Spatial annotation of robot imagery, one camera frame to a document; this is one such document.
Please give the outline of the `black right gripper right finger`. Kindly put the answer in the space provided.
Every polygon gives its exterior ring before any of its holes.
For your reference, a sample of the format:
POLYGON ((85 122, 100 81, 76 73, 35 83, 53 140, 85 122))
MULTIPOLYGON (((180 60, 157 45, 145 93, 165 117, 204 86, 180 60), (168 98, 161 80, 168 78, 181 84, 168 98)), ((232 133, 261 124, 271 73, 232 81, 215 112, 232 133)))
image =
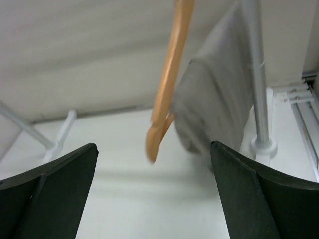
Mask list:
POLYGON ((317 239, 319 185, 211 144, 213 172, 232 239, 317 239))

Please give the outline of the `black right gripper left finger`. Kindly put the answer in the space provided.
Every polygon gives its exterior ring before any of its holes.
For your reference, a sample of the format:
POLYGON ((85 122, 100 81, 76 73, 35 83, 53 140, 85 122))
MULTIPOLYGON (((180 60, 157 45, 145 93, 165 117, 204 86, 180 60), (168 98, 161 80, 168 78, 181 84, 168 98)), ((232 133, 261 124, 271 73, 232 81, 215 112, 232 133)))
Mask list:
POLYGON ((0 182, 2 239, 74 239, 95 174, 89 143, 0 182))

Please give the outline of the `grey trousers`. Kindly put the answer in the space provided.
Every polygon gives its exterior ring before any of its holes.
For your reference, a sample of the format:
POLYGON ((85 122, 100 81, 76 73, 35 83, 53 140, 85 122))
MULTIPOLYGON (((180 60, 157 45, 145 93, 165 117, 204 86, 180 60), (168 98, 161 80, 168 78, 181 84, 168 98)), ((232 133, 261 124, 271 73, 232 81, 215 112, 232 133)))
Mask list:
POLYGON ((236 1, 190 61, 170 111, 183 147, 207 156, 213 141, 240 149, 252 105, 250 46, 236 1))

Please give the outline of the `wooden clothes hanger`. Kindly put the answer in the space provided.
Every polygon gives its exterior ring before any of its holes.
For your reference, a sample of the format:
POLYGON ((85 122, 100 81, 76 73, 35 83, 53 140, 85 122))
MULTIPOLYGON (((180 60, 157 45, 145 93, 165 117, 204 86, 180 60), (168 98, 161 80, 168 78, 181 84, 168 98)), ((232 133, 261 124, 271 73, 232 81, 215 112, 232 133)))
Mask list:
POLYGON ((151 126, 146 135, 145 150, 151 163, 155 163, 161 141, 175 119, 175 115, 169 110, 194 6, 194 0, 175 2, 168 51, 151 115, 151 126))

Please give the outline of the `white metal clothes rack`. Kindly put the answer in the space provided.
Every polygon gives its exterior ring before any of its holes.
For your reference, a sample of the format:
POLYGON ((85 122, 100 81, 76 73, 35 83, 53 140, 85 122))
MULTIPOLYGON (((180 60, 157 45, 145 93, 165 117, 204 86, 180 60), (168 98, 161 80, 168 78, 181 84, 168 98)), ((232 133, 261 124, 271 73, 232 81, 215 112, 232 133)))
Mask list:
MULTIPOLYGON (((253 94, 254 113, 256 122, 256 137, 251 140, 250 152, 255 156, 255 160, 268 166, 270 159, 277 154, 277 143, 270 136, 271 121, 268 119, 268 112, 272 110, 267 102, 272 101, 272 97, 267 96, 265 81, 265 61, 262 43, 260 2, 258 0, 241 1, 244 23, 249 36, 249 46, 251 55, 251 68, 253 72, 253 94)), ((0 104, 0 113, 27 132, 46 149, 44 162, 57 158, 60 154, 64 142, 74 124, 77 113, 70 110, 65 122, 60 129, 56 141, 52 142, 35 130, 24 118, 20 117, 4 103, 0 104)))

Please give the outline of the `aluminium side rail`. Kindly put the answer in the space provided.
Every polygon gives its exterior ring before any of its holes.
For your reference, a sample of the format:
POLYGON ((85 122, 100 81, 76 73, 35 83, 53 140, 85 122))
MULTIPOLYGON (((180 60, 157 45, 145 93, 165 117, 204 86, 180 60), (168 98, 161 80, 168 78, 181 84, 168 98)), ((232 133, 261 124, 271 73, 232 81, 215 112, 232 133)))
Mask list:
POLYGON ((300 82, 282 87, 297 120, 316 181, 319 180, 319 97, 314 86, 318 78, 318 72, 304 73, 300 82))

